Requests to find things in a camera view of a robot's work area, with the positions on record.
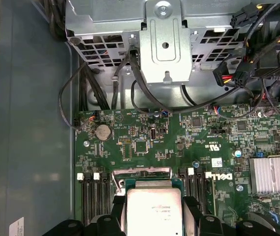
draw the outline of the gray metal panel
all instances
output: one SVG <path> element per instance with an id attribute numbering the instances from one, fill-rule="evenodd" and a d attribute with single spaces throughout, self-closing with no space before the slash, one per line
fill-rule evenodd
<path id="1" fill-rule="evenodd" d="M 1 1 L 0 236 L 21 217 L 27 236 L 73 217 L 73 133 L 58 111 L 71 63 L 30 0 Z M 70 95 L 67 89 L 67 114 Z"/>
<path id="2" fill-rule="evenodd" d="M 140 30 L 147 0 L 71 0 L 66 9 L 66 28 L 76 36 Z M 249 3 L 280 0 L 181 0 L 188 27 L 228 26 L 231 14 Z"/>

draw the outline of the green circuit board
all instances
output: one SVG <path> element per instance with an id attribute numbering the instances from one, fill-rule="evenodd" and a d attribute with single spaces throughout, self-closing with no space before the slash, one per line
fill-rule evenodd
<path id="1" fill-rule="evenodd" d="M 220 113 L 233 117 L 249 109 L 246 104 L 229 105 L 222 106 Z M 264 117 L 269 110 L 260 107 L 250 117 L 239 120 L 219 118 L 207 109 L 156 117 L 133 109 L 81 112 L 80 121 L 91 122 L 75 134 L 75 175 L 105 173 L 106 185 L 93 185 L 88 192 L 82 181 L 75 181 L 76 218 L 88 224 L 91 216 L 110 212 L 109 205 L 117 192 L 110 174 L 113 170 L 171 167 L 172 177 L 182 180 L 184 195 L 189 196 L 185 174 L 197 162 L 198 170 L 213 175 L 206 179 L 206 213 L 232 226 L 245 219 L 249 211 L 269 215 L 280 224 L 280 194 L 253 194 L 250 185 L 249 159 L 258 155 L 280 157 L 280 117 Z M 108 138 L 101 138 L 106 141 L 97 137 L 100 125 L 111 130 Z M 241 151 L 240 157 L 235 157 L 236 150 Z M 131 177 L 160 176 L 139 173 Z M 88 206 L 84 206 L 86 199 L 92 201 Z"/>

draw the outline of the metal bracket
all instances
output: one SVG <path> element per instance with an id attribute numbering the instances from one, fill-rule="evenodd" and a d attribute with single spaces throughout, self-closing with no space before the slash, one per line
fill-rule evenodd
<path id="1" fill-rule="evenodd" d="M 190 30 L 182 26 L 180 0 L 148 0 L 147 29 L 140 31 L 141 70 L 147 83 L 189 81 Z"/>
<path id="2" fill-rule="evenodd" d="M 121 193 L 121 188 L 120 185 L 118 184 L 118 181 L 116 179 L 117 175 L 123 175 L 123 174 L 135 174 L 140 171 L 146 171 L 148 173 L 153 173 L 153 172 L 166 172 L 169 173 L 169 179 L 172 178 L 173 171 L 170 167 L 150 167 L 150 168 L 130 168 L 130 169 L 125 169 L 125 170 L 115 170 L 111 172 L 111 177 L 113 182 L 115 183 L 118 191 Z"/>

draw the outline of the capacitor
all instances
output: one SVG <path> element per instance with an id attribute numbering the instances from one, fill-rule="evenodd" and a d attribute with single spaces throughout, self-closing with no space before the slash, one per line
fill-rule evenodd
<path id="1" fill-rule="evenodd" d="M 236 190 L 237 190 L 238 192 L 243 192 L 244 187 L 243 187 L 242 185 L 237 185 L 237 186 L 236 186 Z"/>
<path id="2" fill-rule="evenodd" d="M 154 117 L 156 117 L 156 118 L 159 117 L 159 111 L 154 111 Z"/>
<path id="3" fill-rule="evenodd" d="M 194 168 L 199 168 L 200 167 L 200 162 L 199 161 L 193 161 L 192 163 Z"/>
<path id="4" fill-rule="evenodd" d="M 107 141 L 111 138 L 111 128 L 107 124 L 101 124 L 95 130 L 96 137 L 101 141 Z"/>
<path id="5" fill-rule="evenodd" d="M 234 150 L 234 151 L 232 152 L 232 156 L 235 156 L 235 157 L 237 157 L 237 158 L 240 158 L 240 157 L 242 157 L 242 151 L 240 151 L 240 150 Z"/>

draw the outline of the screw hole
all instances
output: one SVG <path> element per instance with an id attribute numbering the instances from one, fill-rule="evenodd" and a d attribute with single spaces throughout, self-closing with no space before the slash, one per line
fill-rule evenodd
<path id="1" fill-rule="evenodd" d="M 162 44 L 162 47 L 166 49 L 166 48 L 169 47 L 169 44 L 165 42 L 165 43 Z"/>
<path id="2" fill-rule="evenodd" d="M 76 226 L 76 223 L 71 223 L 71 224 L 68 225 L 69 228 L 73 228 L 75 226 Z"/>

